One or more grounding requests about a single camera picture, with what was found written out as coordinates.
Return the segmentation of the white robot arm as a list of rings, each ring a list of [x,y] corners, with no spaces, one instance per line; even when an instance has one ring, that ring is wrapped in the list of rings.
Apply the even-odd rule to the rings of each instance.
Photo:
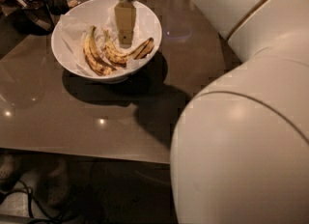
[[[192,0],[239,57],[186,106],[179,224],[309,224],[309,0]]]

